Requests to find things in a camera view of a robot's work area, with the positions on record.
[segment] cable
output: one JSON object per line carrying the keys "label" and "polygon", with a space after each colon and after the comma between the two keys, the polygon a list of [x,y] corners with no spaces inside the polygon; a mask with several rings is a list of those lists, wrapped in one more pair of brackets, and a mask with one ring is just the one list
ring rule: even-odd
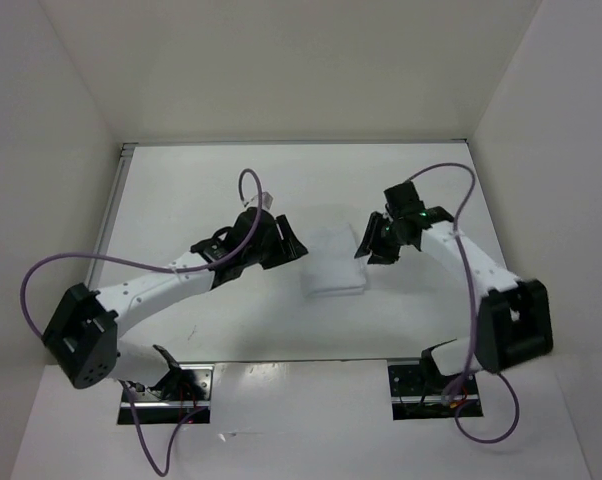
{"label": "cable", "polygon": [[32,317],[30,316],[30,312],[29,312],[28,306],[27,306],[26,290],[28,288],[28,282],[30,281],[30,278],[32,277],[32,275],[39,268],[41,268],[44,265],[47,265],[48,263],[54,262],[56,260],[62,260],[65,258],[87,258],[87,259],[92,259],[92,260],[102,260],[104,262],[117,263],[119,265],[125,265],[128,267],[139,268],[141,270],[148,270],[150,272],[167,273],[167,274],[177,273],[178,274],[178,273],[200,272],[201,270],[212,270],[220,265],[223,265],[227,261],[229,261],[232,258],[234,258],[235,256],[237,256],[245,248],[245,246],[248,244],[248,242],[250,242],[250,240],[252,240],[252,237],[254,236],[254,233],[256,232],[257,227],[259,226],[259,221],[261,220],[261,213],[263,212],[263,189],[261,188],[261,180],[259,180],[259,177],[257,176],[256,172],[254,170],[252,170],[251,168],[244,169],[239,176],[239,187],[240,187],[240,192],[241,192],[240,196],[243,196],[242,182],[243,182],[243,177],[246,174],[249,174],[252,176],[252,178],[254,179],[254,183],[257,186],[257,194],[258,194],[257,213],[256,213],[256,216],[254,217],[254,222],[252,223],[252,226],[250,227],[250,230],[248,231],[248,233],[245,236],[245,238],[243,239],[243,241],[237,246],[237,248],[232,250],[225,257],[221,258],[220,260],[215,260],[214,262],[208,263],[206,265],[200,265],[198,267],[171,269],[171,268],[166,268],[166,267],[156,267],[154,265],[147,265],[145,263],[140,263],[140,262],[134,262],[132,260],[126,260],[124,258],[111,257],[109,255],[100,255],[97,253],[66,252],[66,253],[57,253],[56,255],[51,255],[42,260],[39,260],[37,263],[32,265],[32,267],[30,267],[30,269],[26,272],[25,276],[23,277],[23,281],[21,282],[21,289],[19,291],[19,301],[21,303],[21,312],[23,313],[23,316],[25,317],[25,321],[27,322],[27,324],[30,327],[30,329],[32,330],[32,332],[37,337],[41,338],[41,331],[34,324],[34,321],[32,320]]}
{"label": "cable", "polygon": [[[458,235],[459,217],[461,216],[463,209],[465,208],[466,204],[468,203],[468,200],[470,200],[470,196],[472,195],[472,192],[474,191],[474,187],[476,186],[476,183],[477,183],[477,178],[476,178],[476,175],[474,174],[474,172],[472,171],[472,169],[470,167],[468,167],[467,165],[463,165],[462,163],[456,163],[456,162],[444,162],[444,163],[437,163],[435,165],[430,165],[429,167],[419,170],[414,175],[410,176],[407,179],[407,181],[411,182],[415,178],[423,175],[426,172],[429,172],[430,170],[434,170],[437,168],[443,168],[443,167],[461,168],[462,170],[465,170],[466,172],[468,172],[471,177],[471,183],[470,183],[470,188],[468,189],[468,193],[466,193],[465,197],[463,197],[463,200],[461,200],[461,203],[459,204],[459,208],[457,208],[457,211],[454,214],[454,219],[452,222],[452,231],[455,233],[454,240],[456,241],[457,247],[459,249],[459,255],[461,256],[461,261],[463,262],[463,270],[465,271],[465,279],[466,279],[466,283],[468,285],[468,296],[469,296],[469,301],[470,301],[470,344],[468,346],[468,353],[466,355],[465,364],[463,366],[463,371],[454,380],[452,380],[448,385],[446,385],[446,387],[443,389],[442,395],[447,397],[448,401],[451,401],[457,395],[459,395],[459,393],[461,392],[461,390],[463,388],[465,381],[473,373],[473,372],[471,372],[470,368],[472,365],[472,358],[474,357],[474,352],[476,350],[476,344],[477,344],[477,304],[476,304],[476,294],[474,291],[474,281],[472,279],[472,270],[470,268],[470,262],[468,261],[468,255],[465,251],[465,248],[463,247],[463,242],[461,241],[461,237]],[[459,405],[455,411],[455,422],[457,424],[457,427],[461,431],[461,433],[463,435],[465,435],[467,438],[469,438],[470,440],[473,440],[478,443],[491,444],[491,443],[498,443],[502,440],[505,440],[512,434],[512,432],[514,432],[514,430],[517,428],[517,425],[519,423],[519,414],[520,414],[519,398],[517,397],[516,392],[512,388],[512,385],[510,385],[510,382],[508,382],[508,380],[501,373],[499,373],[497,375],[499,376],[499,378],[501,378],[501,380],[503,380],[503,382],[508,387],[508,390],[510,391],[510,394],[512,395],[512,399],[514,401],[514,407],[515,407],[514,421],[512,422],[512,425],[510,426],[510,428],[503,435],[501,435],[497,438],[494,438],[494,439],[487,439],[487,440],[474,437],[464,430],[464,428],[461,426],[461,423],[459,422],[459,418],[458,418],[458,415],[460,414],[461,410],[468,405],[468,402],[463,403],[462,405]]]}
{"label": "cable", "polygon": [[[65,259],[65,258],[87,258],[87,259],[102,260],[105,262],[117,263],[119,265],[126,265],[128,267],[139,268],[141,270],[149,270],[151,272],[165,273],[165,274],[172,275],[172,274],[179,274],[179,273],[194,273],[194,272],[199,272],[201,270],[212,270],[220,265],[223,265],[224,263],[231,260],[232,258],[234,258],[245,248],[245,246],[248,244],[248,242],[250,242],[250,240],[252,240],[252,237],[254,236],[254,233],[256,232],[257,227],[259,226],[259,221],[261,220],[261,214],[263,212],[263,189],[261,187],[261,180],[259,180],[259,177],[257,176],[256,172],[254,170],[252,170],[251,168],[246,168],[246,169],[242,170],[241,174],[239,175],[239,196],[241,197],[241,201],[243,201],[243,178],[245,177],[246,174],[249,174],[252,176],[252,178],[254,179],[254,183],[256,184],[256,187],[257,187],[257,195],[258,195],[257,212],[254,217],[254,222],[252,223],[252,226],[250,227],[250,230],[248,231],[248,233],[245,236],[245,238],[243,239],[243,241],[234,250],[232,250],[230,253],[228,253],[225,257],[221,258],[220,260],[216,260],[212,263],[208,263],[207,265],[201,265],[198,267],[170,269],[170,268],[166,268],[166,267],[156,267],[153,265],[147,265],[145,263],[140,263],[140,262],[133,262],[131,260],[126,260],[123,258],[111,257],[109,255],[99,255],[99,254],[95,254],[95,253],[67,252],[67,253],[58,253],[56,255],[51,255],[42,260],[39,260],[37,263],[32,265],[32,267],[30,267],[30,269],[26,272],[25,276],[23,277],[23,281],[21,282],[21,288],[19,290],[19,301],[21,303],[21,311],[23,313],[23,317],[25,318],[26,323],[28,324],[28,326],[30,327],[32,332],[39,339],[41,338],[41,336],[42,336],[41,331],[35,325],[34,321],[32,320],[32,317],[30,316],[30,312],[28,310],[27,296],[26,296],[28,282],[30,281],[30,278],[32,277],[32,275],[39,268],[43,267],[44,265],[47,265],[48,263],[54,262],[56,260],[61,260],[61,259]],[[185,415],[181,420],[179,420],[179,423],[177,423],[176,427],[172,431],[172,435],[170,436],[170,441],[168,442],[168,451],[167,451],[167,456],[166,456],[166,461],[165,461],[165,470],[161,471],[161,469],[157,466],[156,462],[154,461],[154,458],[152,458],[152,454],[150,453],[150,450],[148,450],[148,446],[145,443],[145,438],[143,437],[143,431],[141,430],[141,423],[139,421],[139,415],[137,414],[136,406],[134,404],[134,397],[132,395],[132,392],[130,391],[129,387],[125,384],[125,382],[119,381],[119,383],[123,387],[123,391],[125,392],[126,396],[128,397],[128,402],[130,403],[130,411],[132,413],[132,420],[134,421],[134,427],[135,427],[135,429],[137,431],[137,435],[139,437],[139,443],[141,444],[141,449],[143,450],[143,453],[145,454],[145,457],[147,458],[148,463],[150,463],[150,466],[156,472],[156,474],[159,475],[160,477],[165,477],[168,474],[168,471],[170,470],[170,452],[172,451],[172,444],[174,443],[174,440],[177,436],[179,428],[181,427],[181,425],[183,425],[185,422],[187,422],[190,418],[192,418],[195,414],[199,413],[201,410],[205,410],[205,407],[199,408],[199,409],[194,408],[194,411]],[[193,398],[193,402],[194,402],[195,401],[194,393],[192,393],[192,398]]]}
{"label": "cable", "polygon": [[119,381],[119,383],[123,387],[123,391],[125,392],[125,395],[128,398],[128,403],[130,404],[130,413],[132,414],[132,421],[134,422],[134,428],[137,431],[137,436],[139,437],[139,443],[141,444],[141,449],[143,450],[143,453],[145,454],[145,458],[148,459],[148,463],[150,463],[150,466],[152,467],[152,469],[158,476],[160,476],[160,477],[167,476],[168,472],[170,471],[170,454],[172,453],[172,444],[174,443],[174,440],[177,438],[177,433],[179,433],[179,428],[181,428],[181,425],[185,424],[188,420],[190,420],[190,418],[194,417],[197,413],[207,409],[207,407],[200,407],[200,408],[197,408],[194,411],[188,413],[181,420],[179,420],[179,423],[177,423],[177,426],[174,427],[174,430],[172,431],[172,435],[170,435],[170,440],[168,441],[168,450],[167,450],[166,456],[165,456],[165,469],[162,471],[159,468],[159,466],[157,465],[157,463],[154,461],[154,458],[152,458],[152,454],[150,453],[150,450],[148,449],[148,445],[145,443],[145,437],[143,436],[143,431],[141,430],[141,421],[139,420],[139,414],[137,413],[137,407],[134,404],[134,395],[132,395],[130,388],[125,384],[125,382]]}
{"label": "cable", "polygon": [[508,379],[503,376],[502,373],[497,373],[497,377],[499,377],[503,381],[503,383],[505,383],[505,386],[508,387],[508,390],[510,391],[510,395],[512,395],[512,401],[514,402],[514,420],[512,420],[512,425],[510,425],[510,428],[508,428],[508,430],[504,434],[499,435],[496,438],[478,438],[472,435],[471,433],[468,433],[468,431],[465,428],[463,428],[463,426],[461,425],[461,421],[459,420],[461,416],[461,411],[468,405],[476,403],[478,400],[470,400],[462,403],[461,405],[457,406],[457,408],[454,411],[454,423],[457,424],[457,428],[459,429],[459,431],[473,442],[481,443],[484,445],[492,445],[494,443],[502,442],[510,435],[512,435],[514,430],[516,430],[517,425],[519,425],[519,417],[521,416],[521,406],[519,405],[519,397],[517,397],[514,388],[512,388],[512,385],[510,384]]}

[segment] cloth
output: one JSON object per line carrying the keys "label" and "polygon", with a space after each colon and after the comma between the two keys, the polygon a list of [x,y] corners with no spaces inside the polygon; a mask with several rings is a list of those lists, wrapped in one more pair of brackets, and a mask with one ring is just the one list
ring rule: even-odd
{"label": "cloth", "polygon": [[354,258],[357,243],[349,224],[322,228],[308,235],[308,256],[301,269],[306,297],[360,295],[367,285],[365,263]]}

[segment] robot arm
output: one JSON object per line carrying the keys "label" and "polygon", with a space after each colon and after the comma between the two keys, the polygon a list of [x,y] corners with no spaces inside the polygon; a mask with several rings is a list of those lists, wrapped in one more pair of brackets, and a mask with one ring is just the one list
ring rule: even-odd
{"label": "robot arm", "polygon": [[255,222],[257,209],[248,205],[232,227],[224,227],[167,266],[173,273],[149,273],[119,285],[90,291],[80,283],[59,303],[42,341],[75,388],[104,378],[134,381],[162,392],[166,398],[180,382],[193,384],[162,347],[132,345],[119,338],[139,322],[193,295],[200,295],[241,276],[249,266],[270,269],[308,253],[284,215],[273,217],[271,197],[248,244],[228,261]]}
{"label": "robot arm", "polygon": [[[492,260],[463,232],[454,231],[453,217],[442,207],[426,208],[412,182],[387,189],[386,212],[373,212],[356,257],[370,255],[369,264],[390,265],[403,246],[427,253],[459,280],[466,271],[456,237],[471,267],[477,309],[477,337],[472,370],[501,370],[552,350],[547,291],[537,280],[523,281]],[[426,349],[421,365],[429,378],[445,378],[463,368],[470,338]]]}

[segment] wall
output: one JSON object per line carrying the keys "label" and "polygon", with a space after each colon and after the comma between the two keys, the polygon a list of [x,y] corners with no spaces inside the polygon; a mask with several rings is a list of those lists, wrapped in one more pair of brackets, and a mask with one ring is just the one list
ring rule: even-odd
{"label": "wall", "polygon": [[[0,1],[0,479],[8,478],[44,363],[18,290],[26,269],[61,250],[91,250],[117,147],[40,6]],[[44,325],[84,278],[72,262],[39,275],[30,304]]]}
{"label": "wall", "polygon": [[134,140],[469,136],[538,0],[41,0]]}
{"label": "wall", "polygon": [[557,350],[602,350],[602,0],[545,0],[470,142],[509,265]]}

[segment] white towel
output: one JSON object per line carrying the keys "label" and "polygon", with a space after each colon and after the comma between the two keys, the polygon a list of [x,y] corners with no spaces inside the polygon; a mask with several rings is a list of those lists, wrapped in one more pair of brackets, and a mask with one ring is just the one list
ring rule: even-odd
{"label": "white towel", "polygon": [[365,264],[354,258],[357,243],[349,224],[322,228],[306,238],[309,254],[301,269],[301,289],[306,297],[363,293]]}

